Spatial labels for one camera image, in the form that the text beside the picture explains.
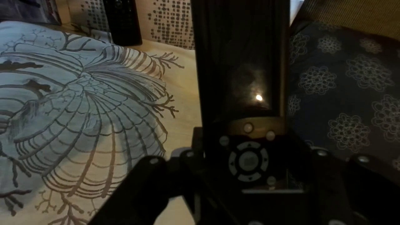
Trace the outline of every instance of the patterned fabric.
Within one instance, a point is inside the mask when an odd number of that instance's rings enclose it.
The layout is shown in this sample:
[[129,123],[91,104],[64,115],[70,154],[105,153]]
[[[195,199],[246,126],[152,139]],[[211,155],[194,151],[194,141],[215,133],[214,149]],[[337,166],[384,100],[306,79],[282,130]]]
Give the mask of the patterned fabric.
[[142,156],[190,146],[192,54],[0,30],[0,224],[86,224]]
[[372,154],[400,170],[400,43],[321,23],[294,29],[292,129],[312,148]]
[[190,0],[136,0],[144,39],[194,49]]

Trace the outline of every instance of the white bedspread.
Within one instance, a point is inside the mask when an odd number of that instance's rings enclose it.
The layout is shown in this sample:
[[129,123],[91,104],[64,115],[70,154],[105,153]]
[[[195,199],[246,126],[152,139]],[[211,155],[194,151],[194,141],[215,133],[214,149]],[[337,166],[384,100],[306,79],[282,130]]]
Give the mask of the white bedspread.
[[[195,71],[192,50],[1,23],[0,224],[86,224],[141,156],[190,146]],[[171,204],[157,224],[187,224]]]

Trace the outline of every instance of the dark cushion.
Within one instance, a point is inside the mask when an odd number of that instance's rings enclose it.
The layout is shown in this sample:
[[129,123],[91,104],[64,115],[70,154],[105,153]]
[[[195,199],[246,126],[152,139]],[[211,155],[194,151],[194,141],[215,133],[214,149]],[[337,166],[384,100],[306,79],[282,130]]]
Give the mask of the dark cushion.
[[400,43],[320,23],[292,26],[289,114],[311,148],[400,169]]

